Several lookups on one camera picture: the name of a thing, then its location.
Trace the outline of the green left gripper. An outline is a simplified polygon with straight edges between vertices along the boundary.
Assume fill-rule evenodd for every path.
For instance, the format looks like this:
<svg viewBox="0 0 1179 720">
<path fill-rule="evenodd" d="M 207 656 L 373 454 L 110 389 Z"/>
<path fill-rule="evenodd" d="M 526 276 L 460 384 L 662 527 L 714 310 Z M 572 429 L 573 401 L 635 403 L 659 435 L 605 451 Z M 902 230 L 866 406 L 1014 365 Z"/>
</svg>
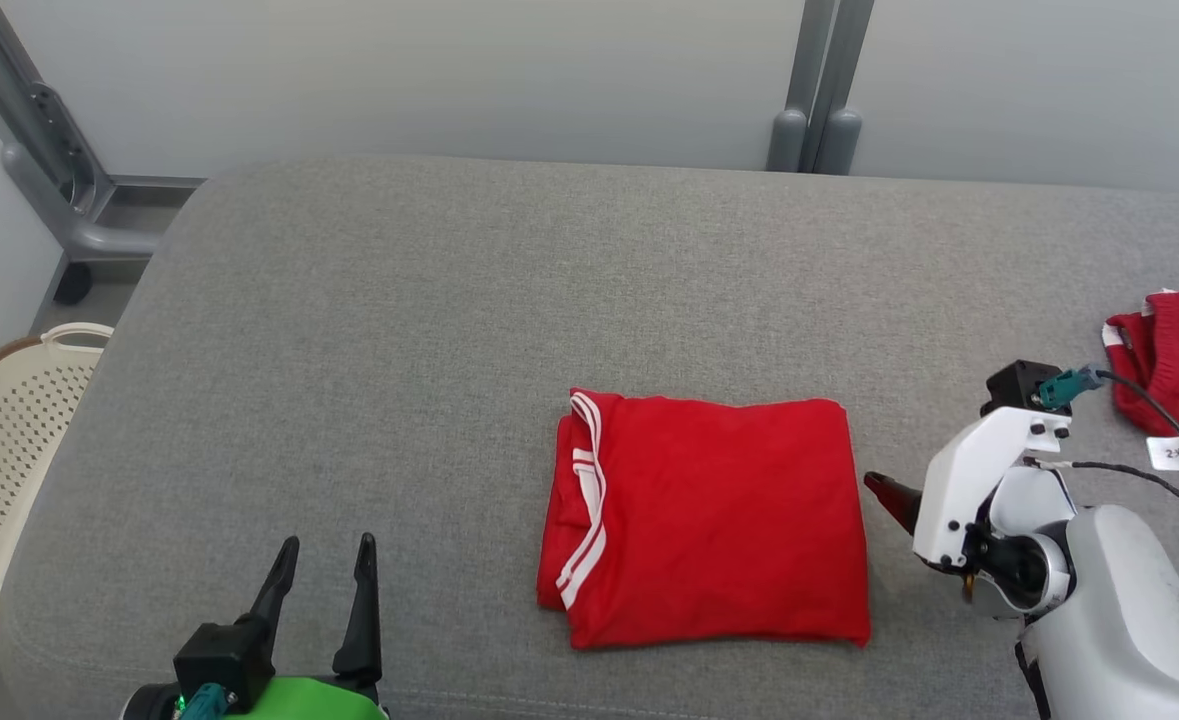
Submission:
<svg viewBox="0 0 1179 720">
<path fill-rule="evenodd" d="M 261 630 L 261 646 L 274 646 L 286 594 L 295 583 L 299 539 L 284 539 L 246 621 Z M 355 594 L 345 638 L 332 656 L 332 673 L 348 683 L 383 678 L 378 606 L 377 541 L 362 533 L 353 564 Z M 205 673 L 182 682 L 138 688 L 124 705 L 126 719 L 388 719 L 371 687 L 358 691 L 311 676 L 274 678 Z"/>
</svg>

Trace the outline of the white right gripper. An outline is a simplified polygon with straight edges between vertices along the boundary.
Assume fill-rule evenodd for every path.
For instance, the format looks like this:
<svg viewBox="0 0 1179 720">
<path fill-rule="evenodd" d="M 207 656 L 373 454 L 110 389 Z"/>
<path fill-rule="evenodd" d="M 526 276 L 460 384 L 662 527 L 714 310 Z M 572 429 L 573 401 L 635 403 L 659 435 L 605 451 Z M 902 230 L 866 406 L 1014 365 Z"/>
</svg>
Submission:
<svg viewBox="0 0 1179 720">
<path fill-rule="evenodd" d="M 1071 416 L 997 407 L 929 461 L 921 489 L 868 471 L 864 485 L 913 536 L 913 551 L 941 572 L 977 568 L 964 551 L 969 528 L 1028 536 L 1075 507 L 1055 471 L 1025 465 L 1030 453 L 1056 454 Z"/>
</svg>

